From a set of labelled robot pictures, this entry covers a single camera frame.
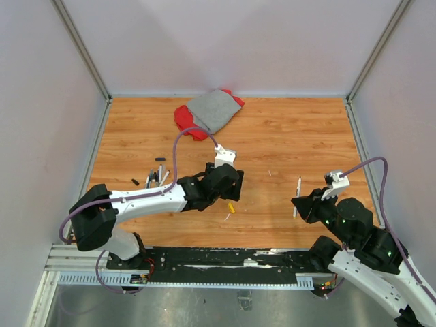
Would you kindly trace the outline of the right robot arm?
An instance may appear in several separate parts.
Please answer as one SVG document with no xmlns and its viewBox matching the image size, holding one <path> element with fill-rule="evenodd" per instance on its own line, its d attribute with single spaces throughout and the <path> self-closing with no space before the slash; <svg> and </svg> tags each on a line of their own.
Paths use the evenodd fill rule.
<svg viewBox="0 0 436 327">
<path fill-rule="evenodd" d="M 292 198 L 306 223 L 322 223 L 336 237 L 320 236 L 309 250 L 309 265 L 329 270 L 379 303 L 397 326 L 434 326 L 435 292 L 424 284 L 406 248 L 373 223 L 373 213 L 355 198 L 322 199 L 323 190 Z"/>
</svg>

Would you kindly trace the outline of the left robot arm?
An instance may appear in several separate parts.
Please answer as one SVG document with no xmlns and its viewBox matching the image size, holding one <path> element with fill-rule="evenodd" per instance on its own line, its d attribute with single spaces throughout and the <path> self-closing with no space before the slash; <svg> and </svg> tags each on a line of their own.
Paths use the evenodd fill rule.
<svg viewBox="0 0 436 327">
<path fill-rule="evenodd" d="M 205 171 L 162 187 L 110 191 L 105 184 L 95 185 L 69 211 L 77 249 L 108 251 L 130 269 L 139 269 L 146 253 L 138 237 L 120 229 L 120 223 L 158 213 L 204 211 L 218 199 L 239 201 L 243 177 L 230 164 L 208 163 Z"/>
</svg>

